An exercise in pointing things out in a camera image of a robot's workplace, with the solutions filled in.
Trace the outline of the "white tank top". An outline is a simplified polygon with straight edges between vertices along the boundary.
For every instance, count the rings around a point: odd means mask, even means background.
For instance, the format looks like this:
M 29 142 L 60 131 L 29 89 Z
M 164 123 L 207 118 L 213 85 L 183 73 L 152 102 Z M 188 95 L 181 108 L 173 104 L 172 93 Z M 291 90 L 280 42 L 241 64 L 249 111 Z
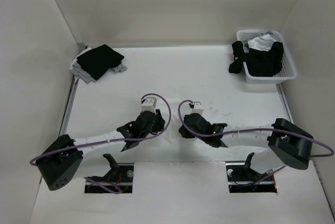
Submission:
M 177 109 L 182 100 L 180 98 L 167 98 L 166 101 L 169 103 L 171 108 L 171 121 L 167 130 L 161 135 L 161 137 L 168 143 L 174 144 L 184 140 L 178 131 L 182 124 L 179 119 Z M 169 111 L 166 104 L 162 100 L 158 101 L 158 109 L 161 111 L 162 117 L 167 122 L 169 119 Z

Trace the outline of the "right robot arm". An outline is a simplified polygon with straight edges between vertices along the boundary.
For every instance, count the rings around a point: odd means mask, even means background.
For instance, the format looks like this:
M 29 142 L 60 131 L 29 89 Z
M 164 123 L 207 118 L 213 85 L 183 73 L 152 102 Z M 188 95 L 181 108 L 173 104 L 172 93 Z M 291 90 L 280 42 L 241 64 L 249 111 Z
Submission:
M 259 147 L 261 152 L 248 154 L 244 166 L 235 169 L 235 176 L 259 181 L 270 170 L 288 166 L 306 170 L 312 149 L 312 136 L 283 118 L 276 119 L 269 129 L 256 131 L 233 128 L 225 123 L 211 124 L 202 115 L 185 115 L 179 128 L 182 138 L 198 138 L 213 148 Z

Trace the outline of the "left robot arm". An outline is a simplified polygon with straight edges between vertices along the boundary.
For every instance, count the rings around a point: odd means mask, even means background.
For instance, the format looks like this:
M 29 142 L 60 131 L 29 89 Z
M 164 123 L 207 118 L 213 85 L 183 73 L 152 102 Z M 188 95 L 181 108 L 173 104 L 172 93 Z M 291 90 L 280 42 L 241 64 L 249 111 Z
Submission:
M 38 168 L 50 191 L 59 190 L 78 177 L 110 182 L 118 170 L 111 153 L 137 147 L 163 133 L 167 125 L 160 110 L 142 111 L 134 121 L 104 135 L 82 139 L 61 135 L 31 164 Z

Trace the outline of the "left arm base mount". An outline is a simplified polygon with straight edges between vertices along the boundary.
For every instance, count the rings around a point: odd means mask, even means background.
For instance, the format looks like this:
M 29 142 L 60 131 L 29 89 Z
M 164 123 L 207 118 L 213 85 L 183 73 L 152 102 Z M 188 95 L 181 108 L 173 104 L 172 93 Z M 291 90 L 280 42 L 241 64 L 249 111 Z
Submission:
M 111 154 L 104 154 L 109 170 L 102 176 L 91 176 L 85 182 L 84 193 L 131 194 L 133 188 L 134 163 L 117 163 Z

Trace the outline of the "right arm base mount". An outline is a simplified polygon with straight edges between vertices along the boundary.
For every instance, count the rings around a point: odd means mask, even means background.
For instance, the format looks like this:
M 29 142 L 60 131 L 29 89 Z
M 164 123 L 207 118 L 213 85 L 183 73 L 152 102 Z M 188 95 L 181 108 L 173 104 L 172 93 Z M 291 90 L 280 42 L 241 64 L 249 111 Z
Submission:
M 250 168 L 254 152 L 247 156 L 244 163 L 227 163 L 227 180 L 230 193 L 277 193 L 274 177 L 259 174 Z

